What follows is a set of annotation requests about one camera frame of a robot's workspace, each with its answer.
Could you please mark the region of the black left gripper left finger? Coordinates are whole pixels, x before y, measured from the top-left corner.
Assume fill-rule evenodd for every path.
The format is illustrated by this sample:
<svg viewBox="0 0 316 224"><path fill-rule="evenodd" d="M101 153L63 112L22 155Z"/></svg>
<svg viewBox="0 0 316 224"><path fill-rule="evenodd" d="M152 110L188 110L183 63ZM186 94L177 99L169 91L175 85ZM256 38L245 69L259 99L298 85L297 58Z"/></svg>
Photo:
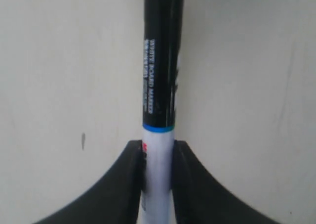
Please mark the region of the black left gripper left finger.
<svg viewBox="0 0 316 224"><path fill-rule="evenodd" d="M135 224L143 187L140 140L127 143L109 170L84 194L40 224Z"/></svg>

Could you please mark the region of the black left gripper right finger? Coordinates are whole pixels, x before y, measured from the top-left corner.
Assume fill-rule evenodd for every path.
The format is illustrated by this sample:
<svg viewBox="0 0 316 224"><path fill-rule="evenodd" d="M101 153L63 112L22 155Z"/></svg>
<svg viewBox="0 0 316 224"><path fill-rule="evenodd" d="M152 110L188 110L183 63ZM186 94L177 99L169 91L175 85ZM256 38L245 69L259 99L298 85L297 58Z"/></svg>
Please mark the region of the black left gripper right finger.
<svg viewBox="0 0 316 224"><path fill-rule="evenodd" d="M274 224L220 184L182 140L174 142L172 195L178 224Z"/></svg>

